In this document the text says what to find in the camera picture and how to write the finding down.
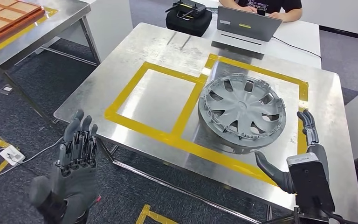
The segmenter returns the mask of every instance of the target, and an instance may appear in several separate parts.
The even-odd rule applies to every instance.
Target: robotic thumb
[[[47,177],[38,176],[31,182],[31,189],[29,191],[29,200],[35,207],[39,207],[51,192]]]
[[[282,172],[267,161],[262,152],[255,152],[257,166],[271,178],[282,190],[294,194],[294,184],[289,172]]]

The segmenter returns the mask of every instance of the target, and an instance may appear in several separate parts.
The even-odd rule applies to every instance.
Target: table leg
[[[52,121],[45,113],[44,111],[32,100],[32,98],[30,98],[30,96],[28,96],[25,91],[20,87],[20,85],[18,85],[7,72],[3,72],[3,77],[4,79],[9,83],[9,85],[11,85],[13,87],[13,89],[15,91],[17,91],[22,97],[23,99],[25,99],[32,107],[32,109],[39,114],[39,116],[41,116],[52,128],[54,128],[55,130],[59,131],[58,129],[56,129],[55,126],[55,121]]]
[[[272,220],[272,206],[267,205],[266,221]]]
[[[187,191],[187,190],[185,190],[185,189],[182,189],[182,188],[179,188],[179,187],[175,187],[174,185],[172,185],[172,184],[170,184],[170,183],[168,183],[168,182],[166,182],[166,181],[164,181],[164,180],[158,179],[158,178],[156,178],[156,177],[154,177],[154,176],[152,176],[152,175],[149,175],[149,174],[147,174],[147,173],[145,173],[145,172],[143,172],[143,171],[141,171],[141,170],[138,170],[138,169],[136,169],[136,168],[134,168],[134,167],[131,167],[131,166],[127,165],[127,164],[124,164],[124,163],[122,163],[122,162],[120,162],[120,161],[118,161],[118,160],[115,160],[115,159],[113,158],[113,156],[111,155],[111,153],[112,153],[112,152],[115,152],[118,147],[117,147],[117,148],[114,147],[113,150],[112,150],[112,152],[110,152],[109,149],[105,146],[105,144],[103,143],[103,141],[102,141],[101,139],[98,139],[98,142],[100,143],[100,145],[101,145],[101,147],[102,147],[102,152],[103,152],[103,154],[104,154],[104,155],[106,156],[106,158],[107,158],[111,163],[113,163],[115,166],[124,168],[124,169],[126,169],[126,170],[128,170],[128,171],[131,171],[131,172],[133,172],[133,173],[135,173],[135,174],[137,174],[137,175],[140,175],[140,176],[142,176],[142,177],[144,177],[144,178],[146,178],[146,179],[148,179],[148,180],[151,180],[151,181],[156,182],[156,183],[158,183],[158,184],[160,184],[160,185],[163,185],[163,186],[165,186],[165,187],[168,187],[168,188],[170,188],[170,189],[173,189],[173,190],[175,190],[175,191],[177,191],[177,192],[179,192],[179,193],[185,194],[185,195],[187,195],[187,196],[194,197],[194,198],[196,198],[196,199],[198,199],[198,200],[201,200],[202,202],[204,202],[204,203],[206,203],[206,204],[208,204],[208,205],[210,205],[210,206],[212,206],[212,207],[214,207],[214,208],[217,208],[217,209],[219,209],[219,210],[221,210],[221,211],[227,212],[228,214],[231,214],[231,215],[233,215],[233,216],[239,217],[239,218],[241,218],[241,219],[243,219],[243,220],[246,220],[246,221],[248,221],[248,222],[250,222],[250,223],[253,223],[253,224],[261,224],[261,222],[258,221],[258,220],[255,220],[255,219],[253,219],[253,218],[251,218],[251,217],[248,217],[248,216],[245,216],[245,215],[243,215],[243,214],[241,214],[241,213],[239,213],[239,212],[237,212],[237,211],[234,211],[234,210],[231,210],[231,209],[226,208],[226,207],[224,207],[224,206],[221,206],[221,205],[219,205],[219,204],[216,204],[215,202],[212,202],[212,201],[209,201],[208,199],[202,198],[202,197],[200,197],[200,196],[198,196],[198,195],[196,195],[196,194],[194,194],[194,193],[192,193],[192,192],[190,192],[190,191]]]
[[[80,25],[82,26],[84,35],[86,36],[87,43],[89,44],[91,53],[95,58],[95,62],[96,62],[97,65],[99,65],[101,63],[101,59],[99,58],[98,51],[97,51],[96,46],[95,46],[94,38],[92,37],[90,27],[89,27],[89,23],[87,22],[86,16],[83,16],[79,20],[79,22],[80,22]]]
[[[64,56],[64,57],[68,57],[68,58],[70,58],[70,59],[73,59],[73,60],[76,60],[76,61],[79,61],[79,62],[83,62],[83,63],[89,64],[89,65],[92,65],[92,66],[98,66],[97,63],[95,63],[95,62],[91,62],[91,61],[89,61],[89,60],[86,60],[86,59],[83,59],[83,58],[80,58],[80,57],[76,57],[76,56],[67,54],[67,53],[65,53],[65,52],[56,50],[56,49],[47,48],[47,47],[40,47],[40,49],[42,49],[42,50],[47,50],[47,51],[56,53],[56,54],[58,54],[58,55],[61,55],[61,56]]]

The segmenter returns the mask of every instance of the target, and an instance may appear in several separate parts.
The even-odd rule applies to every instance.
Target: person's hand
[[[250,12],[250,13],[257,13],[257,9],[251,6],[242,7],[242,11]]]
[[[277,12],[273,12],[269,15],[269,17],[272,18],[276,18],[279,20],[283,20],[284,22],[286,22],[286,14],[285,13],[277,13]]]

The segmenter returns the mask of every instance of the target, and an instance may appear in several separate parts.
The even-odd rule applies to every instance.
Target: yellow tape square
[[[213,54],[209,55],[209,58],[208,58],[204,67],[207,68],[207,70],[211,70],[212,67],[217,62],[227,63],[227,64],[230,64],[235,67],[239,67],[239,68],[242,68],[245,70],[255,71],[255,72],[267,75],[267,76],[275,77],[275,78],[278,78],[278,79],[281,79],[281,80],[284,80],[284,81],[287,81],[290,83],[297,84],[299,86],[300,102],[308,101],[308,83],[307,82],[304,82],[302,80],[299,80],[299,79],[296,79],[293,77],[289,77],[289,76],[286,76],[283,74],[272,72],[272,71],[269,71],[266,69],[255,67],[250,64],[238,62],[236,60],[232,60],[229,58],[225,58],[225,57],[217,56],[217,55],[213,55]],[[141,80],[143,75],[149,69],[195,83],[193,91],[190,94],[189,99],[187,100],[185,106],[183,107],[182,112],[170,133],[160,131],[156,128],[147,126],[147,125],[142,124],[138,121],[135,121],[135,120],[129,119],[127,117],[124,117],[120,114],[117,114],[118,109],[126,101],[126,99],[129,97],[131,92],[134,90],[135,86],[138,84],[138,82]],[[239,161],[237,159],[234,159],[230,156],[221,154],[219,152],[213,151],[211,149],[197,145],[191,141],[187,141],[187,140],[184,140],[181,138],[181,134],[182,134],[183,130],[185,129],[185,126],[189,120],[189,117],[198,102],[198,98],[201,94],[201,91],[202,91],[206,81],[207,81],[207,77],[208,76],[205,74],[200,74],[199,77],[194,77],[194,76],[190,76],[190,75],[178,72],[178,71],[164,68],[159,65],[145,62],[141,66],[141,68],[138,70],[138,72],[134,75],[134,77],[129,81],[129,83],[124,87],[124,89],[121,91],[121,93],[118,95],[118,97],[112,103],[112,105],[110,105],[108,107],[108,109],[105,111],[105,118],[107,120],[115,122],[119,125],[122,125],[129,129],[132,129],[134,131],[137,131],[141,134],[149,136],[155,140],[161,141],[169,146],[181,149],[185,152],[199,156],[199,157],[209,160],[211,162],[220,164],[220,165],[225,166],[231,170],[251,176],[255,179],[259,179],[264,182],[270,183],[272,185],[276,185],[258,167],[246,164],[246,163]],[[304,109],[305,108],[303,107],[303,104],[300,104],[299,110],[303,111]],[[299,131],[299,134],[297,135],[298,136],[298,145],[297,145],[297,153],[298,154],[305,153],[306,148],[307,148],[306,142],[305,142],[305,136],[300,134],[301,130],[302,130],[302,123],[298,122],[298,131]]]

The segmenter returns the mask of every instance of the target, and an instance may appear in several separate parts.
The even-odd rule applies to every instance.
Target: white cable
[[[55,145],[57,145],[57,144],[62,140],[62,138],[63,138],[63,137],[61,137],[61,138],[60,138],[56,143],[54,143],[53,145],[51,145],[51,146],[49,146],[49,147],[43,149],[42,151],[38,152],[37,154],[35,154],[35,155],[32,156],[31,158],[29,158],[28,160],[25,160],[25,161],[23,161],[23,162],[19,162],[17,165],[11,167],[10,169],[6,170],[5,172],[0,173],[0,175],[4,175],[5,173],[7,173],[7,172],[11,171],[12,169],[16,168],[17,166],[19,166],[19,165],[21,165],[21,164],[24,164],[24,163],[26,163],[26,162],[29,162],[29,161],[33,160],[35,157],[37,157],[37,156],[39,156],[40,154],[44,153],[46,150],[48,150],[48,149],[54,147]]]

